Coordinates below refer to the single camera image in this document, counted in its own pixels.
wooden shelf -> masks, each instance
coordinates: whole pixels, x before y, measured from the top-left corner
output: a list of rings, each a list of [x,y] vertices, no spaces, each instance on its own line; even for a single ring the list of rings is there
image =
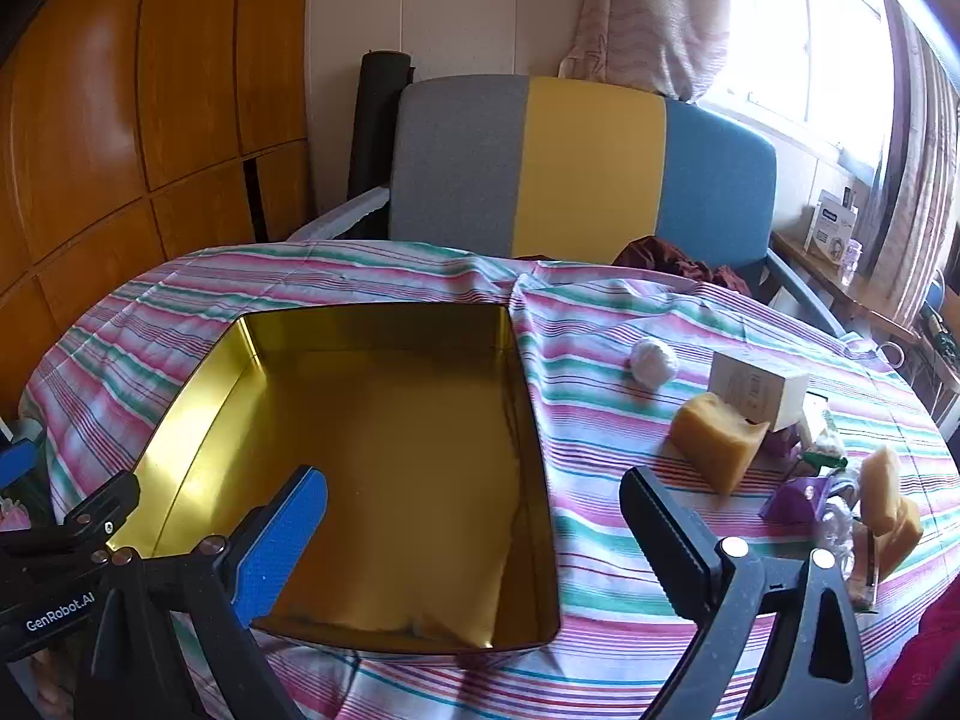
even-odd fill
[[[871,327],[889,333],[906,343],[920,342],[920,336],[908,327],[894,322],[894,312],[887,302],[871,290],[867,279],[855,274],[848,285],[840,281],[836,266],[803,250],[803,245],[786,235],[775,232],[771,238],[773,250],[782,258],[807,271],[818,285],[833,297],[830,310],[840,322],[862,317]]]

chair backrest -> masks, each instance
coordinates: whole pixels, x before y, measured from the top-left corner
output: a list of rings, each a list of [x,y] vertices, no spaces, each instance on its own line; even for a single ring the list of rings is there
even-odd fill
[[[391,238],[609,263],[656,234],[711,266],[767,248],[776,153],[696,106],[528,76],[453,76],[400,100]]]

yellow sponge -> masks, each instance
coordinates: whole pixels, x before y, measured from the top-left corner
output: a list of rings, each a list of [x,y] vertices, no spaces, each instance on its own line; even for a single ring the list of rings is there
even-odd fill
[[[670,425],[670,440],[721,495],[733,492],[760,449],[769,422],[752,425],[712,392],[690,398]]]
[[[896,528],[899,503],[899,455],[885,443],[860,467],[860,521],[874,536]]]
[[[896,567],[913,552],[921,538],[923,524],[920,523],[920,509],[912,500],[901,495],[896,510],[896,527],[885,536],[877,538],[880,581],[896,571]]]

wooden cabinet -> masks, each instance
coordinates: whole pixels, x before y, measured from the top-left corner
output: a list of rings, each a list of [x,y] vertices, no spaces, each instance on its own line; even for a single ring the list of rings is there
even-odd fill
[[[10,96],[13,62],[0,67],[0,295],[30,266],[16,210],[16,187],[10,151]]]
[[[137,96],[151,189],[239,154],[235,0],[143,0]]]
[[[146,199],[95,224],[40,270],[56,327],[65,333],[98,300],[163,260]]]
[[[0,298],[0,416],[16,418],[16,404],[37,363],[59,333],[37,279]]]
[[[157,226],[167,257],[205,247],[253,242],[243,166],[212,167],[154,196]]]
[[[306,137],[304,1],[237,0],[237,112],[245,154]]]
[[[308,161],[306,141],[288,143],[256,158],[263,218],[271,241],[286,241],[317,215]]]
[[[8,147],[34,262],[143,194],[138,1],[49,0],[17,46]]]

box on shelf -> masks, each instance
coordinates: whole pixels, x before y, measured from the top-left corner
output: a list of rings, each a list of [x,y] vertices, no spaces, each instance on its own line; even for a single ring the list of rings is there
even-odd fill
[[[855,224],[856,208],[844,208],[838,197],[826,190],[821,191],[803,248],[839,266]]]

